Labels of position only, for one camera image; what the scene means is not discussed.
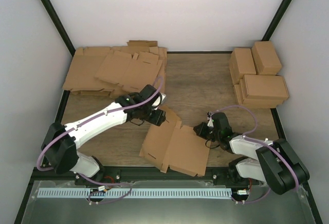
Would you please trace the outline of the cardboard box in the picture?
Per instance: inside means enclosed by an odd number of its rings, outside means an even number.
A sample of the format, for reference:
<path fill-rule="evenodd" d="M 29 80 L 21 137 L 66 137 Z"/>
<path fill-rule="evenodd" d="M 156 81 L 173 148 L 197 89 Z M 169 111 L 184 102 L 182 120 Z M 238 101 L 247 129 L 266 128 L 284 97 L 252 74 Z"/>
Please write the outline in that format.
<path fill-rule="evenodd" d="M 210 150 L 205 140 L 192 127 L 182 125 L 181 118 L 168 106 L 161 109 L 166 112 L 166 120 L 161 126 L 150 126 L 139 156 L 162 173 L 171 169 L 192 177 L 204 176 Z"/>

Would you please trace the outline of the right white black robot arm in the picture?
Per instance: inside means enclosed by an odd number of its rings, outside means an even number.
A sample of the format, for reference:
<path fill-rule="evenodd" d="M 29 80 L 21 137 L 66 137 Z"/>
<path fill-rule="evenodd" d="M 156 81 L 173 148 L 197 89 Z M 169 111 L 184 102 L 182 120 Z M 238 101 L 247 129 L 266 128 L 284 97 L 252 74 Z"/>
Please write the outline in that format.
<path fill-rule="evenodd" d="M 240 158 L 229 163 L 229 180 L 241 184 L 246 178 L 266 183 L 278 195 L 297 189 L 310 179 L 306 166 L 287 140 L 259 140 L 232 130 L 225 113 L 208 114 L 208 121 L 193 128 L 206 142 Z"/>

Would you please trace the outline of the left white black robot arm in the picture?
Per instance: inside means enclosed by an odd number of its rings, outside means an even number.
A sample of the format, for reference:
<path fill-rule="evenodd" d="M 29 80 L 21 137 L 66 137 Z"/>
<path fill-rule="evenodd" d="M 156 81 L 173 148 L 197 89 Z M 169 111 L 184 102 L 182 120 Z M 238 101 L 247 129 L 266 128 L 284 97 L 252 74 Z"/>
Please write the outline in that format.
<path fill-rule="evenodd" d="M 87 156 L 78 149 L 90 139 L 118 125 L 138 119 L 161 126 L 166 112 L 160 106 L 166 95 L 152 85 L 140 92 L 121 95 L 104 109 L 76 122 L 65 125 L 53 123 L 42 144 L 41 158 L 50 163 L 50 170 L 57 174 L 75 172 L 82 174 L 94 185 L 105 179 L 105 169 L 94 156 Z"/>

